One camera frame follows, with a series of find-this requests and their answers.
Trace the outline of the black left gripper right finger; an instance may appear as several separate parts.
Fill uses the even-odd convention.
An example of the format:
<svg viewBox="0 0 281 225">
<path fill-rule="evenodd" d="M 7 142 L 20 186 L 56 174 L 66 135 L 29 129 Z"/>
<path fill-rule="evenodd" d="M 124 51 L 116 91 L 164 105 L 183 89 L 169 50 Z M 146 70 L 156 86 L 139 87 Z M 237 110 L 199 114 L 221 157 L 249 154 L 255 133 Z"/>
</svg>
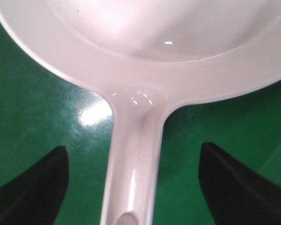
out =
<svg viewBox="0 0 281 225">
<path fill-rule="evenodd" d="M 199 183 L 215 224 L 281 225 L 281 187 L 212 142 L 201 146 Z"/>
</svg>

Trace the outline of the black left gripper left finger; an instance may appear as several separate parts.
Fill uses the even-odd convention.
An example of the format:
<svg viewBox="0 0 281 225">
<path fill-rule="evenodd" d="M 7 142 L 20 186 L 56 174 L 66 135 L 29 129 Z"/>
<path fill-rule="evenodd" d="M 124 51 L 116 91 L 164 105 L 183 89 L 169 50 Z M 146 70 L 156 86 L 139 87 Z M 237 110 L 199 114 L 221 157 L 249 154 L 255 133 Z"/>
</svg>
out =
<svg viewBox="0 0 281 225">
<path fill-rule="evenodd" d="M 0 225 L 52 225 L 69 183 L 67 149 L 58 146 L 0 187 Z"/>
</svg>

